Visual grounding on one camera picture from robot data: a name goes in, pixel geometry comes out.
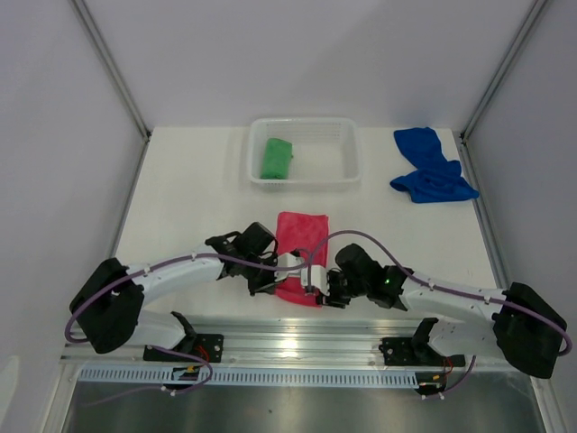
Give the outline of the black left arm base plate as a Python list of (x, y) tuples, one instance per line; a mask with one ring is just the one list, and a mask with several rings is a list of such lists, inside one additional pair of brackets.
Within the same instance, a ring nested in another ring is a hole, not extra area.
[[(224, 335), (222, 334), (197, 334), (193, 339), (186, 336), (178, 343), (172, 351), (186, 355), (193, 355), (208, 361), (219, 364), (224, 352)], [(188, 358), (181, 355), (170, 355), (152, 346), (146, 346), (142, 359), (147, 362), (176, 363), (188, 361)]]

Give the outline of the pink microfiber towel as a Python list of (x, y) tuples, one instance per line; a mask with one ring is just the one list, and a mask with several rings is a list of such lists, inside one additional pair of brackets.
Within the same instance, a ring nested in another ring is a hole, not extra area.
[[(309, 215), (283, 211), (278, 214), (276, 238), (279, 241), (278, 253), (290, 253), (297, 249), (312, 253), (320, 241), (329, 235), (329, 217), (327, 215)], [(319, 308), (314, 295), (306, 295), (300, 284), (300, 278), (289, 277), (275, 290), (275, 295), (292, 304)]]

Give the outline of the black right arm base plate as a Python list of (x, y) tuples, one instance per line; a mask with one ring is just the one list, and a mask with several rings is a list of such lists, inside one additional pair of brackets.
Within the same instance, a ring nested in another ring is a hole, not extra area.
[(405, 367), (443, 367), (465, 366), (464, 355), (443, 356), (438, 354), (428, 343), (433, 325), (440, 322), (438, 318), (424, 318), (415, 334), (411, 337), (383, 337), (378, 345), (387, 366)]

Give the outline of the green microfiber towel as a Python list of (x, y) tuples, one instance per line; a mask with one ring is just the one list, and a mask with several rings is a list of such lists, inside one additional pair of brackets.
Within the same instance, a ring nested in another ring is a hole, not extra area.
[(261, 164), (263, 180), (286, 180), (293, 159), (293, 144), (280, 138), (267, 140)]

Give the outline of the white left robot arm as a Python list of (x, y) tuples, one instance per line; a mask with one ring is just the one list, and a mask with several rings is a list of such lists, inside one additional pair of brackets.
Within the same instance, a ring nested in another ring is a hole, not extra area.
[[(194, 354), (196, 339), (188, 325), (174, 315), (168, 320), (144, 312), (153, 301), (198, 284), (243, 277), (249, 291), (270, 292), (276, 284), (279, 242), (259, 222), (243, 232), (206, 239), (190, 253), (159, 263), (123, 265), (113, 257), (101, 262), (69, 304), (65, 337), (88, 343), (108, 354), (127, 343), (164, 347), (178, 361)], [(78, 325), (80, 339), (71, 329)]]

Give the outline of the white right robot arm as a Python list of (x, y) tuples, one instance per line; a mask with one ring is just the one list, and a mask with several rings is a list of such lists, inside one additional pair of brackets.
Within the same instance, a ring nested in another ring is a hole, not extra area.
[(552, 377), (567, 324), (526, 284), (505, 290), (454, 285), (396, 264), (382, 266), (357, 244), (340, 250), (335, 263), (327, 274), (327, 306), (343, 309), (365, 297), (384, 309), (422, 315), (413, 336), (383, 338), (387, 365), (462, 366), (477, 355)]

